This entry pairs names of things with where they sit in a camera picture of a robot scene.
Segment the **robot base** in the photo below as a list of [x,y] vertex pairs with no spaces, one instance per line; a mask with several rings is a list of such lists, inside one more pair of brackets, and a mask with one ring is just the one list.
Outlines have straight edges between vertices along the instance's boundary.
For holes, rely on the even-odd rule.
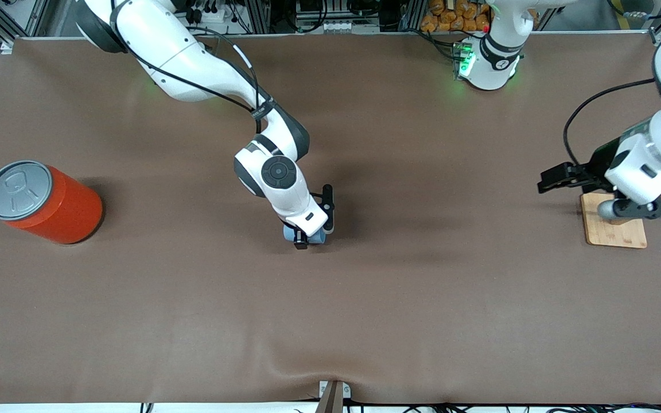
[[641,219],[604,220],[598,205],[613,200],[613,194],[585,193],[580,196],[585,240],[591,246],[646,248],[647,238]]
[[292,227],[288,223],[284,223],[282,228],[282,233],[285,240],[294,243],[294,246],[299,250],[307,249],[308,246],[325,244],[325,238],[329,233],[333,233],[335,229],[335,211],[336,204],[333,199],[333,186],[328,184],[323,185],[323,193],[310,193],[310,195],[315,198],[320,198],[318,206],[325,211],[325,214],[328,215],[328,220],[325,222],[323,227],[316,233],[308,236],[307,233],[303,232],[297,227]]
[[514,76],[519,57],[511,65],[503,60],[508,67],[501,71],[494,70],[491,63],[481,56],[481,42],[480,39],[469,37],[460,43],[460,56],[464,60],[457,64],[457,77],[466,79],[472,86],[483,89],[483,91],[495,91],[504,86],[511,76]]

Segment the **can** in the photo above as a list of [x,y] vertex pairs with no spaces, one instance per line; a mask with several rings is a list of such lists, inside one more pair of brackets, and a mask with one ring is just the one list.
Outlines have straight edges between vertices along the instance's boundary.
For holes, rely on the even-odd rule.
[[57,168],[32,160],[0,169],[0,220],[59,244],[78,243],[103,217],[99,194]]

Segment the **table surface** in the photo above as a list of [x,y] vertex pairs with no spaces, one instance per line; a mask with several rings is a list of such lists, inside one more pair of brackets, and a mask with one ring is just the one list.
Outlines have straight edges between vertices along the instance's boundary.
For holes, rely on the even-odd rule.
[[[336,188],[328,245],[294,250],[234,176],[243,110],[173,101],[85,41],[0,57],[0,167],[54,165],[107,208],[78,246],[0,223],[0,403],[294,400],[323,379],[360,402],[661,403],[661,221],[645,250],[588,246],[579,191],[536,191],[572,110],[650,76],[648,35],[533,36],[494,92],[414,36],[239,44],[312,134],[310,188]],[[599,99],[576,153],[659,108],[653,85]]]

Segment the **wooden stand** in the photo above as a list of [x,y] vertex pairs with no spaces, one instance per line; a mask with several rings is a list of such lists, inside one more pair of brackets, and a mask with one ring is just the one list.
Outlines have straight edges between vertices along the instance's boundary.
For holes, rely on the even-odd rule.
[[598,215],[598,205],[613,199],[613,194],[585,193],[580,196],[585,240],[591,246],[646,248],[647,237],[642,220],[609,222]]

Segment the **white robotic arm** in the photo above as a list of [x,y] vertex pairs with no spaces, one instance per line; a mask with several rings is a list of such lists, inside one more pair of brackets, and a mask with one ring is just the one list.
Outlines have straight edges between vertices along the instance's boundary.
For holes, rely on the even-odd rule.
[[[78,27],[89,41],[107,52],[133,54],[174,99],[199,102],[219,96],[250,110],[255,120],[267,121],[266,128],[236,154],[234,171],[252,194],[268,199],[286,225],[299,229],[300,238],[325,240],[314,235],[333,230],[332,188],[324,186],[324,210],[310,195],[296,164],[308,152],[309,134],[252,83],[255,78],[205,50],[173,14],[176,6],[171,0],[77,0],[76,7]],[[234,49],[251,68],[241,49]],[[246,105],[228,95],[240,97]]]
[[483,38],[464,40],[464,62],[459,76],[479,89],[493,91],[514,76],[519,52],[532,32],[529,9],[562,7],[577,0],[487,0],[493,8],[491,28]]
[[[661,43],[654,54],[652,71],[661,96]],[[583,186],[585,193],[594,190],[616,193],[613,201],[598,206],[598,214],[604,219],[658,219],[661,217],[661,110],[596,149],[587,164],[566,162],[541,176],[540,193],[563,186]]]

